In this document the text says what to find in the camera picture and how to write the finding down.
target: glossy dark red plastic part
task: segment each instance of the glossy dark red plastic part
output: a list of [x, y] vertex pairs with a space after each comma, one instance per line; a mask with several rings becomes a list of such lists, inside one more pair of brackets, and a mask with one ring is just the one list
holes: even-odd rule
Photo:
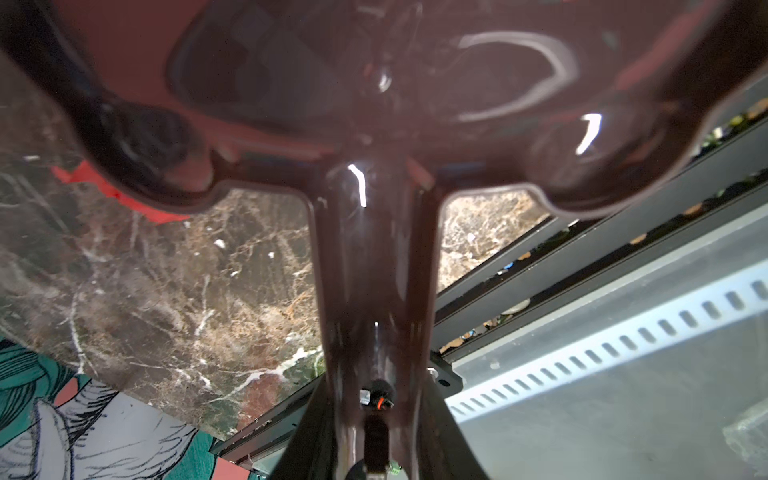
[[362, 459], [374, 381], [394, 392], [376, 412], [389, 456], [419, 477], [448, 198], [523, 187], [559, 215], [615, 210], [687, 162], [768, 55], [757, 0], [0, 6], [3, 48], [123, 192], [179, 214], [233, 187], [306, 200], [337, 478]]

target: marble surface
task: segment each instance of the marble surface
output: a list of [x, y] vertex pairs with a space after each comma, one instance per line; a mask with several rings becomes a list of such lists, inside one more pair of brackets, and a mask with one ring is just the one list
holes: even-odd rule
[[[155, 225], [51, 174], [81, 159], [58, 109], [0, 57], [0, 336], [219, 438], [324, 370], [298, 199], [237, 191]], [[512, 192], [446, 215], [441, 288], [544, 211]]]

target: debris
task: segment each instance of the debris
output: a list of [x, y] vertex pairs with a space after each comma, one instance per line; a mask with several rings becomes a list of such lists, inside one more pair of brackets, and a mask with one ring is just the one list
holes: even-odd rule
[[456, 348], [457, 346], [461, 346], [463, 343], [464, 343], [464, 339], [461, 339], [461, 338], [454, 339], [451, 342], [448, 342], [444, 346], [440, 347], [440, 353], [445, 353], [448, 349]]
[[639, 237], [637, 237], [637, 238], [633, 238], [632, 240], [630, 240], [630, 243], [629, 243], [629, 244], [630, 244], [630, 245], [637, 245], [638, 243], [642, 242], [642, 241], [643, 241], [643, 240], [645, 240], [646, 238], [648, 238], [648, 234], [647, 234], [647, 233], [643, 233], [643, 234], [642, 234], [642, 235], [640, 235]]
[[502, 315], [511, 315], [513, 313], [521, 312], [522, 310], [525, 310], [528, 307], [528, 305], [531, 305], [531, 299], [529, 298], [523, 300], [517, 305], [510, 306], [509, 308], [507, 308], [502, 312]]
[[402, 467], [398, 462], [395, 462], [394, 460], [389, 461], [389, 465], [386, 466], [386, 471], [392, 476], [400, 475], [400, 472], [402, 472]]
[[768, 475], [768, 399], [749, 407], [736, 421], [723, 428], [725, 443], [755, 471]]
[[703, 208], [703, 204], [701, 202], [699, 202], [698, 204], [693, 205], [688, 210], [685, 210], [683, 212], [683, 215], [685, 215], [687, 217], [688, 215], [698, 214], [701, 211], [702, 208]]

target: perforated metal strip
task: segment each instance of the perforated metal strip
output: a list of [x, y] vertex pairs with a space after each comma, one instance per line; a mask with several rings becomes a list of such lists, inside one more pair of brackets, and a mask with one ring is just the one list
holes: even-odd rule
[[446, 399], [461, 423], [768, 310], [768, 260]]

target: red object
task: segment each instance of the red object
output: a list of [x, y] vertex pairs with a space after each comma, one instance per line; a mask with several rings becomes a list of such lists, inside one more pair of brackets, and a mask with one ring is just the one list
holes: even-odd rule
[[72, 377], [69, 379], [69, 382], [64, 385], [64, 388], [58, 391], [56, 398], [53, 401], [53, 405], [56, 407], [64, 405], [66, 402], [72, 400], [74, 396], [78, 394], [78, 391], [78, 379], [76, 377]]
[[128, 195], [123, 194], [117, 188], [113, 187], [109, 182], [107, 182], [104, 177], [99, 175], [98, 172], [91, 166], [91, 164], [85, 160], [80, 162], [78, 167], [75, 168], [71, 173], [59, 167], [52, 167], [51, 171], [56, 176], [56, 178], [65, 184], [79, 184], [81, 182], [86, 182], [96, 185], [96, 187], [98, 187], [99, 191], [105, 197], [116, 198], [121, 205], [130, 208], [134, 212], [138, 212], [144, 215], [150, 222], [160, 224], [177, 220], [186, 220], [189, 218], [189, 215], [169, 214], [168, 212], [163, 212], [156, 208], [149, 207], [148, 205], [144, 205], [143, 203], [134, 200]]
[[250, 472], [245, 468], [219, 457], [216, 459], [216, 465], [210, 480], [248, 480], [248, 475], [250, 475]]

